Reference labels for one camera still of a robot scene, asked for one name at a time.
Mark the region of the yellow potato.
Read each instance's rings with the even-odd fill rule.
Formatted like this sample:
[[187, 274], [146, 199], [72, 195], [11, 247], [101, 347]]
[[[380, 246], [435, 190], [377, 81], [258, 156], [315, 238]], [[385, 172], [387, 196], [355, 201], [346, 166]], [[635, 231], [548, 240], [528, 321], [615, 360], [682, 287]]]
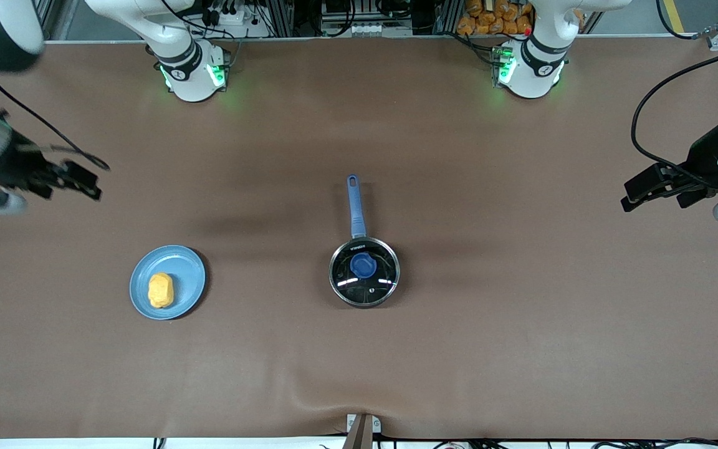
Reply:
[[154, 309], [166, 309], [176, 298], [174, 281], [168, 273], [154, 273], [149, 279], [147, 298]]

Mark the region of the blue round plate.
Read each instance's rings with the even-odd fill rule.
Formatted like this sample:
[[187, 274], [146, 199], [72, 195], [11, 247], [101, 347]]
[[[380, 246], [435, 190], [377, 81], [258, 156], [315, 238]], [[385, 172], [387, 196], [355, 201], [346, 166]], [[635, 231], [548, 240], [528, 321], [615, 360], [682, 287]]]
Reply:
[[[173, 299], [165, 307], [150, 303], [150, 278], [156, 274], [169, 275], [174, 290]], [[140, 315], [155, 321], [172, 321], [192, 312], [203, 298], [207, 287], [207, 268], [191, 248], [166, 245], [151, 250], [136, 264], [129, 279], [129, 298]]]

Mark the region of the white power strip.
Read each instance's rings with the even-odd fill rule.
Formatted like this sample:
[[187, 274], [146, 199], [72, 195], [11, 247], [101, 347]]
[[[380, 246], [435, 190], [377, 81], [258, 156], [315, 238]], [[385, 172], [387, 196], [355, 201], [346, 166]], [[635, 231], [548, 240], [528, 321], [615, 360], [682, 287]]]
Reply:
[[204, 0], [204, 35], [217, 38], [274, 37], [270, 12], [259, 0]]

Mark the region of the bag of orange items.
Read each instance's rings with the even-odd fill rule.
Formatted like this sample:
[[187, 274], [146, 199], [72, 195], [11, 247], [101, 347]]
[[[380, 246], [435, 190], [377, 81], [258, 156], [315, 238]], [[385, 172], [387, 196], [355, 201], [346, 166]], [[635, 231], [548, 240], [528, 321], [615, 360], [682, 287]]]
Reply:
[[462, 0], [461, 6], [456, 34], [528, 37], [532, 33], [535, 9], [527, 0]]

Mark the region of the brown table mat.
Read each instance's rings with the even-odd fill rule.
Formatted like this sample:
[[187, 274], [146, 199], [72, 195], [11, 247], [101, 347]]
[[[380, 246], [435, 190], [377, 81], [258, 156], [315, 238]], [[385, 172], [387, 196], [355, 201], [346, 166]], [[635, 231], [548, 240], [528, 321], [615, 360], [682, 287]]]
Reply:
[[[620, 205], [636, 105], [710, 56], [581, 38], [520, 100], [447, 38], [249, 42], [188, 104], [140, 44], [48, 46], [0, 83], [112, 169], [0, 216], [0, 438], [718, 440], [716, 199]], [[207, 287], [155, 321], [166, 245]]]

